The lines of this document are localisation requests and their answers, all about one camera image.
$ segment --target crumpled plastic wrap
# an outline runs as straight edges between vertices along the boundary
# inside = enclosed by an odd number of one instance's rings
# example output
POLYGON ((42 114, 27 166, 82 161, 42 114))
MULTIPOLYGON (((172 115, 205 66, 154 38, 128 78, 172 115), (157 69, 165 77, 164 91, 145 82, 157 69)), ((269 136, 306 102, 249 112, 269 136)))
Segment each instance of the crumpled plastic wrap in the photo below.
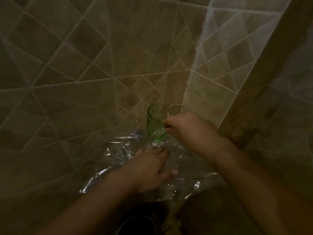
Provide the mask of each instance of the crumpled plastic wrap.
POLYGON ((165 146, 171 156, 162 171, 176 168, 178 175, 159 189, 142 194, 140 200, 164 201, 175 196, 187 199, 223 183, 222 177, 203 158, 188 151, 171 135, 166 135, 162 141, 155 142, 148 138, 143 121, 119 126, 106 140, 106 150, 80 193, 87 193, 111 171, 126 164, 139 149, 149 146, 165 146))

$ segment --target person's right hand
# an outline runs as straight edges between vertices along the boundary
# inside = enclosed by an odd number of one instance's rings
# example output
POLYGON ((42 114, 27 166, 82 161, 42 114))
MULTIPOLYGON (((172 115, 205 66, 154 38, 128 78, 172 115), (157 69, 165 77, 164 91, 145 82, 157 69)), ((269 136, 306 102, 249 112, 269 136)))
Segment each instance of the person's right hand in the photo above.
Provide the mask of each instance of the person's right hand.
POLYGON ((217 133, 213 124, 192 112, 169 116, 163 123, 169 126, 165 129, 166 133, 212 164, 216 155, 231 144, 217 133))

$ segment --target black round object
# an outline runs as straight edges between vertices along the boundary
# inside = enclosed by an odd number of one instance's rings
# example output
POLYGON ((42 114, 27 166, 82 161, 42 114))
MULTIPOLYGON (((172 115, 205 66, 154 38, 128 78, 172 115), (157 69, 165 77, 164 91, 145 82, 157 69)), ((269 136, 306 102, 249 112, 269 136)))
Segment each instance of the black round object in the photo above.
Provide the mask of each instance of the black round object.
POLYGON ((146 216, 135 216, 122 224, 117 235, 155 235, 155 233, 156 228, 152 219, 146 216))

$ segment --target person's left arm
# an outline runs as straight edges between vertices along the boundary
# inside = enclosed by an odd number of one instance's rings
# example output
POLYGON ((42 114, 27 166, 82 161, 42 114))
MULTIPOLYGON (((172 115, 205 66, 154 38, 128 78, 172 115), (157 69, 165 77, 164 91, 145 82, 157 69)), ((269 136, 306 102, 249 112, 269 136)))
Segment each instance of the person's left arm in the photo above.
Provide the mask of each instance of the person's left arm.
POLYGON ((122 168, 111 172, 37 235, 91 234, 131 194, 151 191, 177 173, 159 173, 169 152, 164 147, 140 149, 122 168))

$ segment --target hand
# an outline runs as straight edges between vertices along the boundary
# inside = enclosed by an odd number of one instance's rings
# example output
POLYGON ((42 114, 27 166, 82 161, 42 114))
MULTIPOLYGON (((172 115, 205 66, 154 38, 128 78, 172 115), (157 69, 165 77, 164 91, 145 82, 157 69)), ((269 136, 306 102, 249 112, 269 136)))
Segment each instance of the hand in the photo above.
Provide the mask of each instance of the hand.
POLYGON ((169 126, 165 129, 166 133, 212 164, 216 155, 231 144, 217 133, 213 124, 192 112, 169 116, 164 123, 169 126))
POLYGON ((159 173, 169 156, 164 147, 140 149, 121 170, 133 183, 135 192, 148 192, 178 173, 177 170, 159 173))

